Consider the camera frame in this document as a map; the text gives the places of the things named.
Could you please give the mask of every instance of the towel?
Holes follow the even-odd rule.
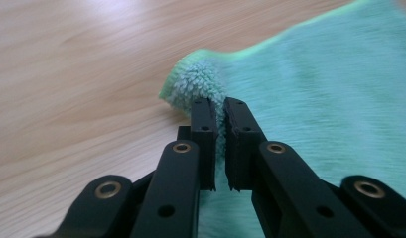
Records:
[[[264,237],[250,191],[230,191],[224,174],[226,96],[321,179],[364,175],[406,198],[406,11],[395,1],[358,0],[234,53],[197,50],[159,96],[186,114],[199,97],[216,105],[217,192],[201,192],[199,237]]]

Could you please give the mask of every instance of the wood grain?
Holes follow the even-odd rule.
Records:
[[[181,57],[347,2],[0,0],[0,237],[49,234],[93,179],[153,170],[188,123],[157,97]]]

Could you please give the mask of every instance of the green cloth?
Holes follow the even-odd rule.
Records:
[[[160,97],[186,113],[198,97],[245,101],[269,140],[292,146],[334,185],[379,179],[406,197],[406,11],[359,0],[236,53],[198,50]],[[250,192],[229,191],[224,138],[217,192],[201,192],[200,237],[263,237]]]

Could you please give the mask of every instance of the fluffy fabric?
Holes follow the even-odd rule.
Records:
[[[236,53],[198,50],[160,93],[186,113],[211,98],[221,132],[226,95],[321,179],[365,175],[406,197],[406,12],[393,1],[356,1]],[[263,237],[250,192],[228,189],[218,144],[217,192],[201,192],[199,237]]]

